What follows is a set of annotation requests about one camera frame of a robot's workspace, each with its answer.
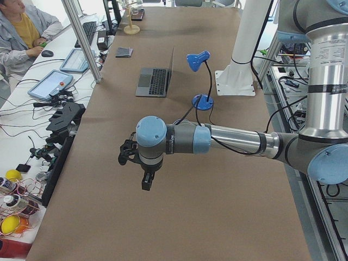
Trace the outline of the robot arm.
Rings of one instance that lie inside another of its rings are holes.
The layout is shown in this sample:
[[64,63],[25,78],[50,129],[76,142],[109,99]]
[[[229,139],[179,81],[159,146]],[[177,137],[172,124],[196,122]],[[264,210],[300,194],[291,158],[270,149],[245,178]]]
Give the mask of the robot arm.
[[347,180],[347,1],[282,1],[278,35],[311,42],[305,126],[296,134],[267,134],[144,117],[118,157],[121,165],[131,161],[142,167],[144,190],[150,190],[165,154],[207,153],[211,147],[275,159],[324,184]]

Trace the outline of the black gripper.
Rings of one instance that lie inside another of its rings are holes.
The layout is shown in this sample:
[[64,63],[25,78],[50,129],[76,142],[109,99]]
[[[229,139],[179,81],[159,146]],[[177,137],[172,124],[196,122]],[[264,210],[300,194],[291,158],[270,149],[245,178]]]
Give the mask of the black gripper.
[[141,181],[142,190],[150,191],[152,182],[154,180],[155,172],[158,171],[163,164],[163,160],[156,164],[146,164],[140,159],[140,154],[138,150],[138,143],[133,140],[135,132],[132,132],[130,137],[125,140],[123,145],[120,146],[120,154],[118,156],[118,162],[120,165],[125,165],[127,161],[139,164],[141,168],[145,171],[143,179]]

